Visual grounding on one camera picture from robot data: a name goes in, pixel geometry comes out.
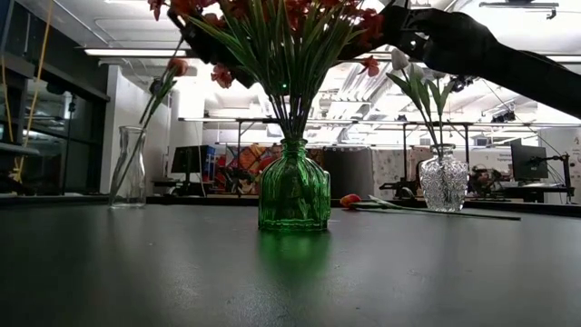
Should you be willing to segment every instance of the vase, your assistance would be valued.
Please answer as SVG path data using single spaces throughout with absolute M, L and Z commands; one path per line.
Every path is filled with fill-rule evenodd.
M 432 145 L 434 156 L 419 167 L 419 181 L 430 210 L 457 212 L 468 190 L 468 165 L 454 158 L 454 144 Z
M 121 152 L 109 192 L 111 208 L 140 208 L 145 205 L 145 131 L 141 127 L 121 126 Z
M 325 231 L 330 217 L 330 177 L 307 158 L 306 140 L 282 140 L 282 158 L 262 173 L 259 228 Z

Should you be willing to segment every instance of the ceiling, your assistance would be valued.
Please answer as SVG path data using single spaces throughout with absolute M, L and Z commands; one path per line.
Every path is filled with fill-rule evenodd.
M 46 17 L 49 0 L 16 1 L 35 15 Z M 465 12 L 486 25 L 500 42 L 516 49 L 581 55 L 581 28 L 572 27 L 579 26 L 578 22 L 581 21 L 581 1 L 551 0 L 559 3 L 557 16 L 552 20 L 546 19 L 547 10 L 531 12 L 483 8 L 480 7 L 483 1 L 411 0 L 412 6 L 431 5 Z M 381 2 L 366 0 L 365 4 L 380 9 L 383 6 Z M 159 22 L 153 20 L 147 0 L 55 0 L 54 3 L 53 25 L 85 47 L 174 48 L 180 37 L 177 29 L 163 15 Z M 142 85 L 148 84 L 153 76 L 159 74 L 165 62 L 160 59 L 108 61 L 121 65 L 125 75 Z M 209 80 L 208 67 L 195 59 L 191 60 L 191 65 L 196 67 L 197 78 Z M 382 74 L 372 78 L 359 74 L 360 69 L 359 64 L 340 64 L 329 70 L 315 101 L 312 118 L 393 121 L 398 115 L 405 114 L 409 121 L 421 121 L 419 112 L 413 109 L 409 99 L 383 74 L 389 72 L 389 64 L 381 64 Z M 210 116 L 264 114 L 265 99 L 260 87 L 247 90 L 235 84 L 228 90 L 222 90 L 217 84 L 212 84 L 207 91 L 204 92 L 205 109 Z M 524 122 L 579 122 L 484 80 L 477 80 L 464 91 L 451 95 L 446 115 L 451 121 L 479 120 L 489 123 L 492 114 L 503 108 L 503 103 L 509 104 Z M 334 127 L 329 130 L 333 130 L 331 135 L 339 137 L 342 129 Z

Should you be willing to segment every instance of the glass vase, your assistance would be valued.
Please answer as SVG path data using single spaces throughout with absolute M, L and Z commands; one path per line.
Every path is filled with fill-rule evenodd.
M 306 140 L 282 140 L 282 158 L 262 173 L 259 228 L 325 231 L 330 217 L 330 177 L 307 158 Z
M 468 165 L 453 156 L 454 144 L 432 145 L 434 155 L 421 163 L 419 181 L 430 210 L 457 212 L 468 190 Z
M 121 126 L 119 133 L 121 153 L 113 172 L 109 206 L 140 208 L 145 205 L 145 131 L 141 127 Z

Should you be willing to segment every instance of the table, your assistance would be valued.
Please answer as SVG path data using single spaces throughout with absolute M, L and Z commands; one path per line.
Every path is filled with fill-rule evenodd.
M 0 210 L 3 326 L 579 326 L 581 221 L 255 207 Z

